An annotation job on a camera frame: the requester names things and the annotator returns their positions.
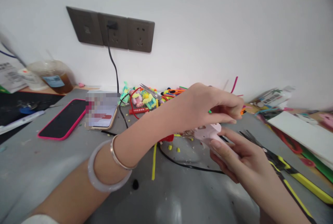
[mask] scissors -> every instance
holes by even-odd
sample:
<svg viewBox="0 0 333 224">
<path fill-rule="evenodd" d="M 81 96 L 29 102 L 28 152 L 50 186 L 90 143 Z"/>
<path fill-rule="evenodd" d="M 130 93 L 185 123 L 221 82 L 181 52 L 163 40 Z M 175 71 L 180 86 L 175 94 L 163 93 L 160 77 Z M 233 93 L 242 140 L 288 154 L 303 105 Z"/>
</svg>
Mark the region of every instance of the scissors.
<svg viewBox="0 0 333 224">
<path fill-rule="evenodd" d="M 294 177 L 297 181 L 299 181 L 303 186 L 305 186 L 308 190 L 310 190 L 315 196 L 317 196 L 319 199 L 321 199 L 324 203 L 326 203 L 329 207 L 333 207 L 333 198 L 325 193 L 323 190 L 318 188 L 315 184 L 313 184 L 311 181 L 309 181 L 304 175 L 302 175 L 300 172 L 298 172 L 295 168 L 293 168 L 289 163 L 287 163 L 281 156 L 274 154 L 267 148 L 265 148 L 248 130 L 246 130 L 245 133 L 241 132 L 241 135 L 244 136 L 246 139 L 248 139 L 250 142 L 258 145 L 263 149 L 263 151 L 266 154 L 267 159 L 269 160 L 270 164 L 274 168 L 276 174 L 280 178 L 283 185 L 286 187 L 288 192 L 291 194 L 291 196 L 294 198 L 298 206 L 301 208 L 303 213 L 307 216 L 308 220 L 311 223 L 316 223 L 313 220 L 313 217 L 311 216 L 310 212 L 306 209 L 306 207 L 303 205 L 299 197 L 296 195 L 294 190 L 291 188 L 288 181 L 284 178 L 281 171 L 285 170 L 287 173 L 289 173 L 292 177 Z"/>
<path fill-rule="evenodd" d="M 157 99 L 159 101 L 160 104 L 164 103 L 164 101 L 162 100 L 162 98 L 165 101 L 168 101 L 168 99 L 165 96 L 160 96 L 159 94 L 155 93 L 153 90 L 151 90 L 150 88 L 148 88 L 146 85 L 140 84 L 140 86 L 147 91 L 149 94 L 151 94 L 155 99 Z"/>
</svg>

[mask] pink phone case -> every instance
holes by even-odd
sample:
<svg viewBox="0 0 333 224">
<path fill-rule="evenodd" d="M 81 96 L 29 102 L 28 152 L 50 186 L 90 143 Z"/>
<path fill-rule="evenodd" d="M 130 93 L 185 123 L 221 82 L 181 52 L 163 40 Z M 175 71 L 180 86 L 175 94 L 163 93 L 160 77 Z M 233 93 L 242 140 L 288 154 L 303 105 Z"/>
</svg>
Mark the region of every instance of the pink phone case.
<svg viewBox="0 0 333 224">
<path fill-rule="evenodd" d="M 61 114 L 61 112 L 68 107 L 68 105 L 71 104 L 72 101 L 74 100 L 81 100 L 81 101 L 85 101 L 83 99 L 73 99 L 71 100 L 67 105 L 66 107 L 64 107 L 44 128 L 46 128 L 59 114 Z M 79 116 L 79 118 L 76 120 L 76 122 L 73 124 L 73 126 L 68 130 L 68 132 L 64 135 L 64 137 L 61 137 L 61 138 L 54 138 L 54 137 L 46 137 L 46 136 L 40 136 L 39 134 L 43 131 L 43 129 L 38 133 L 37 137 L 39 138 L 42 138 L 42 139 L 48 139 L 48 140 L 56 140 L 56 141 L 63 141 L 65 140 L 70 134 L 71 132 L 74 130 L 74 128 L 76 127 L 76 125 L 80 122 L 80 120 L 82 119 L 82 117 L 85 115 L 86 113 L 86 110 L 84 110 L 82 112 L 82 114 Z"/>
</svg>

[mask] black mat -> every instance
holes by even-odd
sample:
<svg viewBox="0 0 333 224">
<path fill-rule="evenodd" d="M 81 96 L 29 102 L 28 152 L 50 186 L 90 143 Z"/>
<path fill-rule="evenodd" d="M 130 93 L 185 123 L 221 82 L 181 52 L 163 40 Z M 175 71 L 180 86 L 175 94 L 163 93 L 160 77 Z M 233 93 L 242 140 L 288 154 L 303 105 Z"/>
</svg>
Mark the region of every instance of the black mat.
<svg viewBox="0 0 333 224">
<path fill-rule="evenodd" d="M 54 94 L 39 94 L 28 92 L 15 92 L 14 94 L 0 93 L 0 126 L 6 126 L 19 120 L 26 114 L 20 113 L 19 109 L 25 104 L 38 104 L 36 111 L 45 110 L 50 105 L 56 104 L 63 96 Z M 0 135 L 0 144 L 12 137 L 29 123 L 17 127 Z"/>
</svg>

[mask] black power cord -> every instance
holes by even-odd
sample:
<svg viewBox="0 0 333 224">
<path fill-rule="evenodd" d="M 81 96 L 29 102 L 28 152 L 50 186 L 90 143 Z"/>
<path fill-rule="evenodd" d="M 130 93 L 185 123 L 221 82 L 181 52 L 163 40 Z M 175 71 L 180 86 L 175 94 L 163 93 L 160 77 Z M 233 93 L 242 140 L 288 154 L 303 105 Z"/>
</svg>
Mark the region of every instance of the black power cord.
<svg viewBox="0 0 333 224">
<path fill-rule="evenodd" d="M 110 59 L 111 59 L 111 62 L 114 66 L 114 69 L 116 70 L 116 77 L 117 77 L 117 93 L 119 94 L 119 81 L 118 81 L 118 72 L 117 72 L 117 67 L 112 59 L 112 55 L 111 55 L 111 51 L 110 51 L 110 29 L 118 29 L 118 25 L 116 22 L 108 22 L 108 25 L 106 26 L 106 31 L 108 32 L 108 49 L 109 49 L 109 55 L 110 55 Z"/>
<path fill-rule="evenodd" d="M 219 171 L 219 170 L 211 170 L 211 169 L 206 169 L 206 168 L 200 168 L 200 167 L 195 167 L 195 166 L 192 166 L 192 165 L 186 165 L 186 164 L 181 164 L 181 163 L 178 163 L 176 161 L 174 161 L 173 159 L 171 159 L 166 153 L 164 153 L 161 149 L 161 144 L 159 143 L 158 145 L 159 147 L 159 150 L 161 152 L 161 154 L 167 158 L 169 161 L 171 161 L 172 163 L 175 163 L 177 164 L 178 166 L 181 166 L 181 167 L 185 167 L 185 168 L 191 168 L 191 169 L 195 169 L 195 170 L 199 170 L 199 171 L 206 171 L 206 172 L 213 172 L 213 173 L 218 173 L 218 174 L 224 174 L 222 171 Z"/>
<path fill-rule="evenodd" d="M 125 116 L 124 114 L 122 113 L 121 111 L 121 104 L 123 103 L 123 100 L 125 99 L 125 97 L 129 96 L 129 93 L 127 93 L 121 100 L 120 100 L 120 104 L 119 104 L 119 111 L 121 113 L 121 116 L 124 118 L 124 121 L 125 121 L 125 124 L 126 124 L 126 128 L 128 128 L 128 125 L 127 125 L 127 121 L 125 119 Z"/>
</svg>

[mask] wall socket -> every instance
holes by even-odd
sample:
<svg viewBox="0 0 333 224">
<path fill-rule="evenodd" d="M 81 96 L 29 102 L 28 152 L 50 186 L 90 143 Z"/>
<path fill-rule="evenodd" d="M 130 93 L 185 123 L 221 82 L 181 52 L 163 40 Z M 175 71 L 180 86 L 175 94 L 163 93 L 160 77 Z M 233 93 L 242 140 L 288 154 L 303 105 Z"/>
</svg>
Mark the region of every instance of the wall socket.
<svg viewBox="0 0 333 224">
<path fill-rule="evenodd" d="M 155 23 L 66 7 L 80 42 L 151 52 Z"/>
<path fill-rule="evenodd" d="M 110 35 L 110 47 L 128 49 L 127 43 L 127 18 L 121 16 L 114 16 L 104 13 L 98 13 L 98 20 L 100 30 L 103 38 L 104 45 L 108 45 L 108 31 Z M 106 26 L 108 22 L 116 22 L 117 29 L 108 29 Z"/>
<path fill-rule="evenodd" d="M 97 12 L 66 7 L 77 39 L 83 43 L 104 45 Z"/>
<path fill-rule="evenodd" d="M 151 52 L 155 23 L 140 19 L 127 19 L 128 49 Z"/>
</svg>

